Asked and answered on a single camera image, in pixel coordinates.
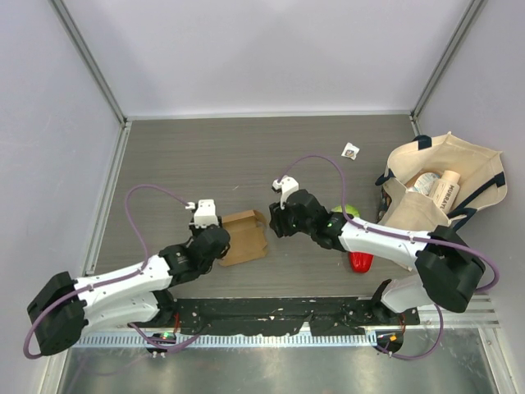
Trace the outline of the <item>brown cardboard paper box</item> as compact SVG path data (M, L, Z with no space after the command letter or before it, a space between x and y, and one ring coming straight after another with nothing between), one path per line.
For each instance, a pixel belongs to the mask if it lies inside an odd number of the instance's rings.
M265 236L267 219L257 210L233 213L222 218L222 225L231 237L230 248L219 264L229 267L267 256Z

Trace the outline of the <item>small white wrapper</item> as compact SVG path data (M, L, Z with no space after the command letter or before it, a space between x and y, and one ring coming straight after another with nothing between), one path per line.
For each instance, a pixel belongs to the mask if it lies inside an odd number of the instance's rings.
M352 143L347 143L343 148L341 156L344 158L355 160L357 158L359 151L360 151L360 148L358 148Z

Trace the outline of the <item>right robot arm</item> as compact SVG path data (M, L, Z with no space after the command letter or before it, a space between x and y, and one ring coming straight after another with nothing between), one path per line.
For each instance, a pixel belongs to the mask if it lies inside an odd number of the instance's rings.
M412 268L412 276L386 279L372 296L370 312L381 324L426 305L462 313L485 272L480 258L450 227L410 233L346 218L327 210L306 190L270 204L269 212L270 228L279 238L303 233L326 250L371 254Z

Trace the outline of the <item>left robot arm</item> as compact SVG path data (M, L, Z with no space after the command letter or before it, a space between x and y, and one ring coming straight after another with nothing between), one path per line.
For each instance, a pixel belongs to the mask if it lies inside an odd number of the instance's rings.
M38 343L38 356L50 356L106 328L128 323L168 326L175 316L170 288L208 273L214 261L226 255L230 241L227 230L212 225L142 263L92 277L53 275L27 307L32 326L25 356L37 357L29 350L32 340Z

